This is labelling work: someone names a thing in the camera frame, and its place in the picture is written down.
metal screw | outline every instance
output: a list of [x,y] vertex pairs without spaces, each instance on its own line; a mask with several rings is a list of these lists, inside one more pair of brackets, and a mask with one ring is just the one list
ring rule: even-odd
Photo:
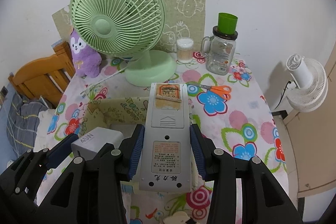
[[111,155],[112,156],[118,156],[120,155],[121,151],[119,149],[114,149],[111,151]]
[[261,159],[258,158],[258,157],[253,157],[253,158],[252,158],[252,161],[253,161],[255,164],[259,164],[259,163],[261,163]]
[[82,157],[76,157],[76,158],[74,158],[73,163],[74,164],[80,164],[82,161],[83,161]]
[[223,155],[224,154],[224,151],[220,148],[216,148],[214,151],[213,151],[216,155]]

floor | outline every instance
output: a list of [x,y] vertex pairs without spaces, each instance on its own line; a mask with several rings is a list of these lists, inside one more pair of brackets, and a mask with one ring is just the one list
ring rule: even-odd
[[281,139],[281,146],[285,153],[288,184],[289,184],[289,198],[297,208],[297,193],[299,190],[298,176],[296,170],[295,156],[293,147],[286,126],[284,125],[281,116],[273,117],[278,128],[278,133]]

white fan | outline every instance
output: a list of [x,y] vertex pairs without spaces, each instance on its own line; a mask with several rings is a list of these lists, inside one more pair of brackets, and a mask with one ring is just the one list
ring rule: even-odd
[[317,109],[328,92],[327,75],[321,63],[293,54],[287,59],[286,66],[296,84],[296,88],[287,93],[290,105],[300,112]]

fan base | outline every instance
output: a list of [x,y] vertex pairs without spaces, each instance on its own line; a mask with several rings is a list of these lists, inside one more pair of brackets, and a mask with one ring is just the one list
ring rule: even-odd
[[139,60],[132,60],[125,70],[126,80],[136,86],[151,86],[163,83],[176,71],[176,61],[166,52],[151,50],[144,53]]

wooden bed frame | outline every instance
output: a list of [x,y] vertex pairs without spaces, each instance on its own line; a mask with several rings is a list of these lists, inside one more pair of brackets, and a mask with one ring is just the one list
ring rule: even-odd
[[15,75],[11,74],[8,80],[18,93],[29,99],[43,96],[56,107],[70,82],[64,71],[72,78],[75,68],[67,42],[56,45],[53,50],[55,54],[27,63]]

